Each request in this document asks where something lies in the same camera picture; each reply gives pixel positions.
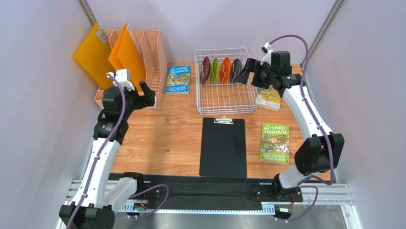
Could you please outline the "dark grey plate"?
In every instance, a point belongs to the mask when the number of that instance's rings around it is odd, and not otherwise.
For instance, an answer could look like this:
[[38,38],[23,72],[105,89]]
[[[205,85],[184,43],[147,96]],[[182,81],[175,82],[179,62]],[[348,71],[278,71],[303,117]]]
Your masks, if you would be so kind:
[[230,73],[230,83],[235,83],[235,78],[241,73],[243,68],[242,62],[240,59],[235,59],[231,66],[231,73]]

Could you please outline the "orange plate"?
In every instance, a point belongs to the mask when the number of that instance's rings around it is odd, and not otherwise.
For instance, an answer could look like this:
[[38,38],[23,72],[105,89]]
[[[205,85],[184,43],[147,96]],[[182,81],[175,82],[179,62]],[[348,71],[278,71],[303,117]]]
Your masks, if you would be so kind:
[[220,68],[220,82],[221,84],[227,84],[229,81],[230,73],[231,73],[231,60],[229,57],[226,57],[221,65]]

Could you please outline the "green plate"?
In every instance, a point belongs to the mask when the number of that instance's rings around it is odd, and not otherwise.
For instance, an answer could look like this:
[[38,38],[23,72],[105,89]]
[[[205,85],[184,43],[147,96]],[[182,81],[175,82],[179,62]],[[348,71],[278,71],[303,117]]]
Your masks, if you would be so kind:
[[211,73],[210,73],[210,82],[211,84],[217,84],[218,78],[220,73],[220,64],[219,59],[216,57],[214,58],[212,65],[211,65]]

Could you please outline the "white wire dish rack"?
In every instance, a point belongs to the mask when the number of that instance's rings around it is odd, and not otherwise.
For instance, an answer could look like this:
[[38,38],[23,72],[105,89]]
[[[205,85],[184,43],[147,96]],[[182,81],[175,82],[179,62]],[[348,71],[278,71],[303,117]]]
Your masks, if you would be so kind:
[[222,83],[220,74],[217,80],[211,80],[207,71],[203,69],[204,62],[210,61],[210,70],[216,67],[220,72],[223,61],[228,58],[230,63],[240,60],[245,65],[250,57],[245,47],[197,49],[194,51],[196,104],[201,115],[229,115],[249,114],[257,107],[257,89],[251,85],[253,74],[248,78],[248,83]]

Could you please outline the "red floral plate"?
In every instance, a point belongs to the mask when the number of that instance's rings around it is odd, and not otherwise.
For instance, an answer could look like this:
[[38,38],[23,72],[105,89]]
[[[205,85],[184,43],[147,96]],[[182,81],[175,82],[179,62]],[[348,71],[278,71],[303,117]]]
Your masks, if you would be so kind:
[[201,74],[200,74],[200,84],[203,85],[206,83],[206,81],[209,78],[211,70],[211,62],[208,56],[206,56],[203,60],[202,63],[202,69],[201,69]]

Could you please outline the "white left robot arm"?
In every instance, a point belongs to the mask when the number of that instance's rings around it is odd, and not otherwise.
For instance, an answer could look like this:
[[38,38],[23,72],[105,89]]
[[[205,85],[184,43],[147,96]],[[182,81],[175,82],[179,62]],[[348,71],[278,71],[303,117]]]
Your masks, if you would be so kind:
[[59,217],[68,229],[111,229],[116,214],[143,180],[141,174],[126,173],[106,191],[113,162],[129,128],[133,111],[155,105],[155,91],[140,82],[143,95],[120,84],[103,92],[103,108],[94,127],[90,160],[77,193],[62,205]]

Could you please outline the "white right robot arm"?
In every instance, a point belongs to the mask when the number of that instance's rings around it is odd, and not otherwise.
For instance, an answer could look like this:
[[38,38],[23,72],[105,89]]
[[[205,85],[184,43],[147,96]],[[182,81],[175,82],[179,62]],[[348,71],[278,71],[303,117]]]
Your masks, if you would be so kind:
[[252,86],[264,89],[271,86],[288,104],[304,139],[295,153],[294,164],[274,177],[271,195],[280,200],[290,198],[302,183],[318,178],[318,174],[324,172],[330,172],[327,184],[332,184],[345,140],[342,134],[334,133],[323,122],[309,98],[304,75],[292,72],[290,53],[269,51],[261,61],[248,58],[235,80],[246,84],[251,73]]

